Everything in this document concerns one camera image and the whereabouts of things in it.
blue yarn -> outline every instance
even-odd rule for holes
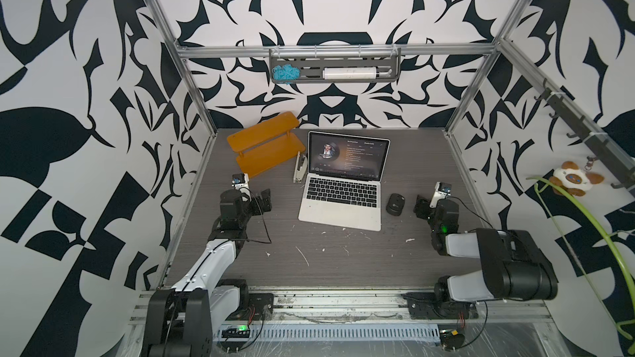
[[[300,78],[300,70],[289,64],[284,66],[278,65],[274,68],[274,80],[296,80]]]

stuffed animal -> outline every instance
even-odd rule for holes
[[[564,162],[562,167],[554,171],[554,175],[549,178],[549,182],[558,185],[574,196],[584,196],[595,184],[599,184],[604,177],[595,172],[585,172],[574,162]],[[554,193],[562,196],[556,188]]]

gray table surface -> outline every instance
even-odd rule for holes
[[[230,188],[232,174],[241,172],[227,144],[227,136],[236,131],[218,132],[167,285],[186,274],[202,254],[220,213],[220,194]],[[307,143],[308,130],[293,132]],[[430,287],[440,276],[480,269],[478,259],[439,256],[430,243],[430,227],[412,212],[417,194],[430,198],[437,181],[452,184],[452,194],[474,210],[441,130],[349,129],[342,133],[391,140],[381,201],[385,207],[392,193],[402,194],[406,207],[401,216],[382,210],[379,232],[300,222],[304,183],[293,183],[295,159],[288,160],[250,180],[253,192],[271,189],[273,210],[264,217],[273,243],[246,243],[224,278],[244,278],[251,286]],[[461,204],[458,222],[460,231],[481,226]],[[251,218],[247,233],[252,239],[267,239],[259,216]]]

orange shelf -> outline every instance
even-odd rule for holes
[[[227,137],[227,142],[229,142],[229,146],[234,152],[244,152],[280,134],[284,134],[298,125],[300,125],[300,121],[294,114],[284,112],[274,118],[230,135]]]
[[[305,149],[300,139],[289,133],[244,152],[242,156],[236,157],[236,162],[242,172],[253,178],[290,158],[295,158],[298,152],[304,152]]]
[[[306,147],[291,133],[300,121],[291,112],[258,123],[227,137],[242,172],[254,178],[276,165],[294,158]]]

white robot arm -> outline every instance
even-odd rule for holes
[[[269,190],[254,195],[246,174],[233,176],[233,189],[220,195],[220,217],[214,222],[202,255],[170,289],[150,298],[141,356],[209,356],[214,331],[228,316],[247,312],[244,280],[220,280],[242,250],[252,215],[271,211]]]

